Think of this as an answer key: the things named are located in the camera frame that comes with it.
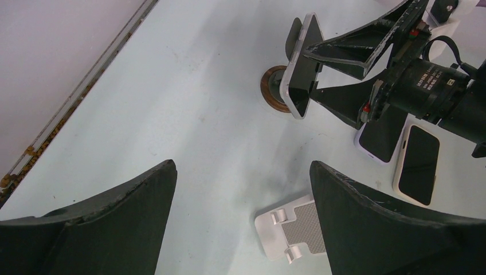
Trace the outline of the phone with cream case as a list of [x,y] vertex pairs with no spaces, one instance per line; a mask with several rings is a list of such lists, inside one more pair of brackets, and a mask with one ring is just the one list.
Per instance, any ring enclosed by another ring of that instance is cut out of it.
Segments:
[[440,141],[420,125],[406,126],[395,173],[393,190],[412,204],[429,207],[436,182]]

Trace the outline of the phone with lilac case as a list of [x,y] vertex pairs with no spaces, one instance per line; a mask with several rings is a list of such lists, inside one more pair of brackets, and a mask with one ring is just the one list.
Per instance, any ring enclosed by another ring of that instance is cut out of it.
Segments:
[[364,124],[354,138],[354,146],[373,161],[388,164],[401,137],[408,113],[389,107],[377,121]]

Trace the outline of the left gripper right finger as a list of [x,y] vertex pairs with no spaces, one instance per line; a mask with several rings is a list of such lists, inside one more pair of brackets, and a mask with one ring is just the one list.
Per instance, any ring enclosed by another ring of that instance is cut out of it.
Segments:
[[413,205],[321,161],[309,176],[333,274],[485,273],[485,220]]

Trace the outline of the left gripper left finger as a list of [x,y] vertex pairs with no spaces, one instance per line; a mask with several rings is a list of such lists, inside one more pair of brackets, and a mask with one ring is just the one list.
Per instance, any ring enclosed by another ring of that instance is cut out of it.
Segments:
[[154,274],[177,168],[139,176],[41,217],[1,222],[2,274]]

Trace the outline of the phone with white case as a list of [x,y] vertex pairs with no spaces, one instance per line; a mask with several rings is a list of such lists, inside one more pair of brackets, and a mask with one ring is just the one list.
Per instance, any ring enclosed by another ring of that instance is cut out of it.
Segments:
[[322,66],[306,58],[306,47],[323,41],[322,31],[315,13],[295,18],[285,42],[288,65],[284,70],[279,92],[284,104],[295,119],[305,118],[310,93],[316,87],[316,78]]

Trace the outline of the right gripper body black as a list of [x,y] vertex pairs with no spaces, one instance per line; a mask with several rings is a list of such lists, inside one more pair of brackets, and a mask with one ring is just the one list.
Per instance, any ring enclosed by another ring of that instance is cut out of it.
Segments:
[[379,83],[373,85],[370,99],[360,113],[364,125],[377,121],[386,112],[390,94],[406,68],[419,57],[430,31],[428,25],[418,17],[402,15],[398,19],[391,19],[387,15],[362,27],[360,35],[360,77],[366,76],[385,50],[392,47],[384,75],[378,79]]

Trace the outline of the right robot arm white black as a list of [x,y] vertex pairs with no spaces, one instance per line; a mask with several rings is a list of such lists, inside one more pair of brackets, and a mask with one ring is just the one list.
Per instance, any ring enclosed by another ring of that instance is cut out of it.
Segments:
[[403,1],[378,19],[341,36],[306,47],[302,54],[357,78],[358,84],[313,89],[312,100],[349,126],[360,129],[399,109],[475,143],[485,157],[485,66],[460,58],[450,67],[434,64],[434,38],[422,20],[426,1]]

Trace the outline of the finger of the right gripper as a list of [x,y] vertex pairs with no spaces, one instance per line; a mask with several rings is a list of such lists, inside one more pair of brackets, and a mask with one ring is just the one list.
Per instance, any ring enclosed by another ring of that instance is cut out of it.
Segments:
[[370,23],[335,38],[316,42],[303,50],[303,56],[363,80],[389,46],[396,54],[412,39],[428,1],[402,1]]
[[375,82],[384,72],[357,84],[315,89],[310,99],[329,110],[333,115],[351,127],[361,127],[360,113],[368,103]]

